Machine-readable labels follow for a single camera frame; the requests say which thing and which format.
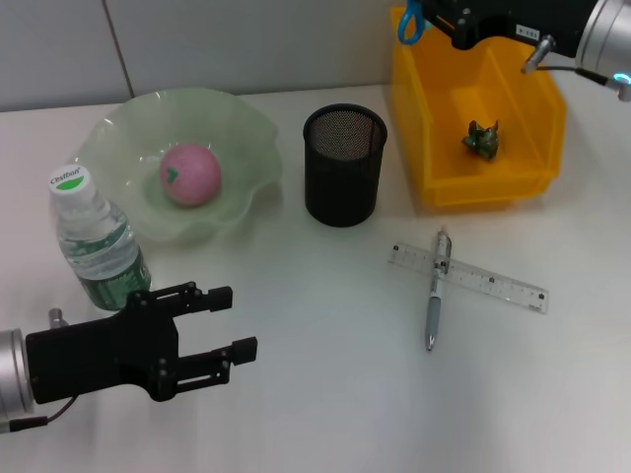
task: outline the white bottle cap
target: white bottle cap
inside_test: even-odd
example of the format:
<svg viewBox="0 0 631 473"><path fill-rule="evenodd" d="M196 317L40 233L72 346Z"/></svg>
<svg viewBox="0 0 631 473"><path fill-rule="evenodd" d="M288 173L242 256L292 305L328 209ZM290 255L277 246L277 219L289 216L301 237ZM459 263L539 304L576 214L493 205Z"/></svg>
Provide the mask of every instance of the white bottle cap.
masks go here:
<svg viewBox="0 0 631 473"><path fill-rule="evenodd" d="M79 165L57 169L48 181L48 189L54 204L60 210L72 209L89 204L97 189L90 172Z"/></svg>

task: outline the pink ball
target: pink ball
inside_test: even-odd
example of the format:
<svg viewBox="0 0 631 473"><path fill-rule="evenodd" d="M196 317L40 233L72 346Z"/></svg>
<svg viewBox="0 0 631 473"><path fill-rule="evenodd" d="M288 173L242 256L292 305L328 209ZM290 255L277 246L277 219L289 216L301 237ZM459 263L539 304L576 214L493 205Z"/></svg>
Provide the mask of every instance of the pink ball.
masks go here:
<svg viewBox="0 0 631 473"><path fill-rule="evenodd" d="M160 181L175 202L192 207L219 194L221 170L215 155L203 146L181 144L162 158Z"/></svg>

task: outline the gray metal cylinder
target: gray metal cylinder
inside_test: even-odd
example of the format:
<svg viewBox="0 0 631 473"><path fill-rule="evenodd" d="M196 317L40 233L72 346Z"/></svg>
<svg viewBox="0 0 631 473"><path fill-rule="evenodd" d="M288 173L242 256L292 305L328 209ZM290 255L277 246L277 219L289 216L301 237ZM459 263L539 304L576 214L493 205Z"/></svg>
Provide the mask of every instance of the gray metal cylinder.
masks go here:
<svg viewBox="0 0 631 473"><path fill-rule="evenodd" d="M605 77L631 76L631 0L598 0L581 37L576 63Z"/></svg>
<svg viewBox="0 0 631 473"><path fill-rule="evenodd" d="M27 351L20 329L0 332L0 422L33 411Z"/></svg>

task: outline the black mesh pen holder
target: black mesh pen holder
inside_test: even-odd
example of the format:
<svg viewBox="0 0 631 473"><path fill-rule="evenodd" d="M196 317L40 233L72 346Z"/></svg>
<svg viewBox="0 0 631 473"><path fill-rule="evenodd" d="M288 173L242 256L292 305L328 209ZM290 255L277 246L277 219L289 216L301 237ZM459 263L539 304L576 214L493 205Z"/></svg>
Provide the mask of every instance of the black mesh pen holder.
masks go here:
<svg viewBox="0 0 631 473"><path fill-rule="evenodd" d="M364 222L377 204L384 121L365 107L339 103L310 116L303 136L309 213L332 227Z"/></svg>

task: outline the green glass bowl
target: green glass bowl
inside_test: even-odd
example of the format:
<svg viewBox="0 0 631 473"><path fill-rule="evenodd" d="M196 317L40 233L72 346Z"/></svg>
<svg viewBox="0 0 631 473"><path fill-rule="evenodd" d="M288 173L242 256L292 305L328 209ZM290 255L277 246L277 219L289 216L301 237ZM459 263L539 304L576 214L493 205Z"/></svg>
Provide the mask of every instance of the green glass bowl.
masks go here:
<svg viewBox="0 0 631 473"><path fill-rule="evenodd" d="M72 160L118 205L134 231L155 241L200 237L239 221L256 191L281 175L276 126L241 99L208 89L173 89L121 105L92 130ZM160 183L160 160L180 143L211 150L222 189L208 204L185 208Z"/></svg>

